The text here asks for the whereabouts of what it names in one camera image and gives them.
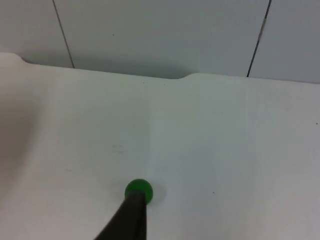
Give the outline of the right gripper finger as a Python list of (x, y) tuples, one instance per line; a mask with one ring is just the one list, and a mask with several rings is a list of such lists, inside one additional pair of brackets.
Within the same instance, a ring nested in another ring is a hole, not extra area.
[(95, 240), (146, 240), (147, 202), (142, 191), (131, 192)]

